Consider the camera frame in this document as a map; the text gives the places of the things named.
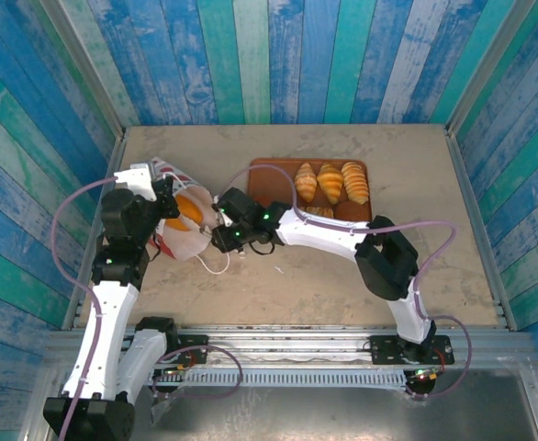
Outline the red and white paper bag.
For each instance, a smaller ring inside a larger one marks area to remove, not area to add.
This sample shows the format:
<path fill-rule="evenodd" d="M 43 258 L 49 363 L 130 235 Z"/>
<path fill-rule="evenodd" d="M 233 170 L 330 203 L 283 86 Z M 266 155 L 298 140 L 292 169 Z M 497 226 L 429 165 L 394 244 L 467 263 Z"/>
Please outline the red and white paper bag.
<path fill-rule="evenodd" d="M 151 159 L 155 176 L 157 178 L 171 177 L 173 179 L 172 196 L 182 195 L 192 199 L 203 213 L 201 226 L 207 225 L 216 228 L 216 212 L 212 208 L 213 197 L 210 192 L 201 186 L 194 178 L 181 171 L 162 158 L 155 156 Z M 226 272 L 230 265 L 230 257 L 226 257 L 226 264 L 221 270 L 212 270 L 201 257 L 201 254 L 211 245 L 211 236 L 204 235 L 200 228 L 196 231 L 180 232 L 164 226 L 166 220 L 161 220 L 155 230 L 155 238 L 151 240 L 153 245 L 158 245 L 161 251 L 177 261 L 186 261 L 196 258 L 202 266 L 215 276 Z"/>

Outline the striped spiral fake bread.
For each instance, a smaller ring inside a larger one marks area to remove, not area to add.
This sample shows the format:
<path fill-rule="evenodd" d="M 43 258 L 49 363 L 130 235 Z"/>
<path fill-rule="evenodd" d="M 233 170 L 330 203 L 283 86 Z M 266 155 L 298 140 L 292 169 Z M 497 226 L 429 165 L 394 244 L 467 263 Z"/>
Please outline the striped spiral fake bread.
<path fill-rule="evenodd" d="M 369 200 L 369 186 L 361 165 L 347 162 L 342 166 L 343 184 L 347 197 L 352 202 L 363 205 Z"/>

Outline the brown rectangular tray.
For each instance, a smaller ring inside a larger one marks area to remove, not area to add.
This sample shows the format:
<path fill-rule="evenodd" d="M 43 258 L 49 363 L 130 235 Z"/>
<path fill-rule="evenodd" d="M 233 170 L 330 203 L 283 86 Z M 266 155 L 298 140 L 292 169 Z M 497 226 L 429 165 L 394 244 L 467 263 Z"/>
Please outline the brown rectangular tray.
<path fill-rule="evenodd" d="M 280 172 L 269 168 L 269 165 L 274 165 L 284 170 L 289 178 L 294 181 L 298 168 L 305 162 L 310 163 L 314 173 L 318 175 L 322 164 L 325 162 L 333 164 L 341 171 L 342 166 L 350 162 L 350 160 L 325 158 L 257 158 L 251 162 L 251 165 L 260 165 L 261 168 L 251 169 L 249 171 L 247 194 L 264 207 L 268 207 L 274 201 L 293 204 L 292 190 L 288 180 Z M 337 204 L 346 200 L 349 199 L 343 186 L 342 194 Z M 369 204 L 372 213 L 370 199 L 366 203 Z M 327 200 L 319 185 L 317 186 L 312 202 L 306 202 L 297 194 L 297 206 L 300 209 L 307 206 L 334 209 L 336 205 L 332 205 Z"/>

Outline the small circuit board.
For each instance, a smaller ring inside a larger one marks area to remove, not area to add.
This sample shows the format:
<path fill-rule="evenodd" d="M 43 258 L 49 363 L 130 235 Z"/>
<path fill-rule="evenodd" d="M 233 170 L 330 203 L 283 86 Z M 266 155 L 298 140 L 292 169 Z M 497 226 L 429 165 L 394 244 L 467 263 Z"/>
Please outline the small circuit board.
<path fill-rule="evenodd" d="M 443 367 L 420 367 L 407 372 L 408 382 L 436 380 L 444 373 Z"/>
<path fill-rule="evenodd" d="M 179 383 L 182 382 L 190 367 L 178 365 L 164 367 L 153 371 L 152 381 L 154 383 Z"/>

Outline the aluminium table side rail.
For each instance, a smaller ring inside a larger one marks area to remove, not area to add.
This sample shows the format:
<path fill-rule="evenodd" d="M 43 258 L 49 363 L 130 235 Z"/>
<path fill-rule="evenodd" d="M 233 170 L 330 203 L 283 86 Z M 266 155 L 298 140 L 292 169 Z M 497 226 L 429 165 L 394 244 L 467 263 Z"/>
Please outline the aluminium table side rail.
<path fill-rule="evenodd" d="M 466 171 L 465 163 L 460 152 L 456 137 L 444 131 L 444 138 L 454 166 L 454 172 L 458 181 L 465 208 L 470 221 L 472 233 L 476 242 L 481 264 L 492 299 L 494 300 L 499 323 L 511 332 L 516 332 L 518 326 L 515 322 L 509 299 L 502 283 L 499 270 L 495 261 L 493 250 L 490 246 L 487 231 L 477 205 L 475 194 Z"/>
<path fill-rule="evenodd" d="M 109 159 L 108 168 L 106 171 L 106 177 L 112 177 L 113 174 L 118 171 L 123 159 L 126 142 L 126 132 L 123 131 L 123 134 L 117 137 L 114 144 L 113 152 Z M 109 183 L 102 185 L 100 190 L 94 220 L 92 222 L 91 229 L 89 232 L 89 238 L 84 249 L 83 260 L 77 274 L 77 281 L 80 283 L 85 283 L 85 285 L 89 285 L 90 282 L 92 263 L 95 256 L 96 239 L 102 231 L 101 198 L 105 195 L 107 191 L 111 190 L 112 188 L 113 184 Z M 63 330 L 71 330 L 79 322 L 81 310 L 84 305 L 84 298 L 84 290 L 77 285 L 73 285 L 73 292 L 70 298 L 70 304 L 62 322 Z"/>

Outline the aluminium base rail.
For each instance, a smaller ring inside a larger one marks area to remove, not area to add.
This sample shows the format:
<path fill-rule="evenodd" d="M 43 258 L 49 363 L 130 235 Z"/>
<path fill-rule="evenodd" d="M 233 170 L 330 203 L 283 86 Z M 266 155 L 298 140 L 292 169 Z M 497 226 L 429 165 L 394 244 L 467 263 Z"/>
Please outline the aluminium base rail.
<path fill-rule="evenodd" d="M 532 337 L 492 326 L 469 326 L 471 368 L 500 369 L 533 364 Z M 369 338 L 392 335 L 389 327 L 244 325 L 178 330 L 204 335 L 210 345 L 231 352 L 246 368 L 361 368 L 371 364 Z"/>

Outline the aluminium corner post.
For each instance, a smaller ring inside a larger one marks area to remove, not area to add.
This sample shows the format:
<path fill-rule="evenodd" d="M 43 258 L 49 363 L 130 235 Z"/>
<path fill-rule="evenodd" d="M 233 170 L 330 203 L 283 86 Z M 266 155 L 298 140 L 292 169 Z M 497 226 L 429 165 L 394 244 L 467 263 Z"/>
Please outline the aluminium corner post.
<path fill-rule="evenodd" d="M 78 32 L 70 20 L 62 0 L 39 0 L 43 10 L 49 17 L 75 66 L 83 77 L 102 115 L 117 138 L 124 135 L 124 129 L 120 123 L 117 112 L 106 89 L 99 77 L 88 50 L 84 47 Z"/>
<path fill-rule="evenodd" d="M 464 125 L 467 115 L 534 4 L 535 0 L 510 0 L 506 13 L 485 44 L 484 52 L 447 119 L 445 131 L 449 137 L 455 136 Z"/>

